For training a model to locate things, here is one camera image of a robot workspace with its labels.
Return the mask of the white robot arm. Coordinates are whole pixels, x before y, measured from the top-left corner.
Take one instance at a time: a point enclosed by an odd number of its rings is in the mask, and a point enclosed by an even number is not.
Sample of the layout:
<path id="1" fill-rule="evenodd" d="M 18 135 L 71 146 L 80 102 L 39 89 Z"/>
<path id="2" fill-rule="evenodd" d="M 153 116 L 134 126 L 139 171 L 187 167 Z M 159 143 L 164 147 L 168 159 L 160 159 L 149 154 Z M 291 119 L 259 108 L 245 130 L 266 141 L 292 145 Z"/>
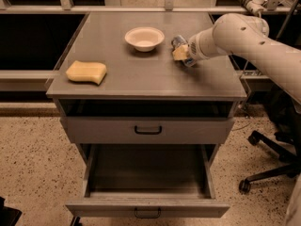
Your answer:
<path id="1" fill-rule="evenodd" d="M 242 57 L 301 103 L 301 50 L 270 39 L 268 33 L 264 19 L 228 13 L 211 28 L 175 46 L 172 56 L 189 66 L 213 57 Z"/>

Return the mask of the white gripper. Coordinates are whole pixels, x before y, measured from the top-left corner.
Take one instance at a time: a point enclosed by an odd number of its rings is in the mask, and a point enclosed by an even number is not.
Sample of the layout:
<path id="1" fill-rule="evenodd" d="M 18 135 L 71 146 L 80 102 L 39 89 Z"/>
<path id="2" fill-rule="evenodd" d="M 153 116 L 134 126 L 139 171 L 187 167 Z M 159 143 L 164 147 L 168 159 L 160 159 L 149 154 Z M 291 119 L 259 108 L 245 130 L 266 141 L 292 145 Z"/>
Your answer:
<path id="1" fill-rule="evenodd" d="M 192 36 L 188 40 L 188 45 L 182 44 L 172 52 L 173 59 L 176 61 L 186 60 L 189 55 L 194 60 L 204 60 L 225 54 L 226 52 L 215 44 L 211 28 Z"/>

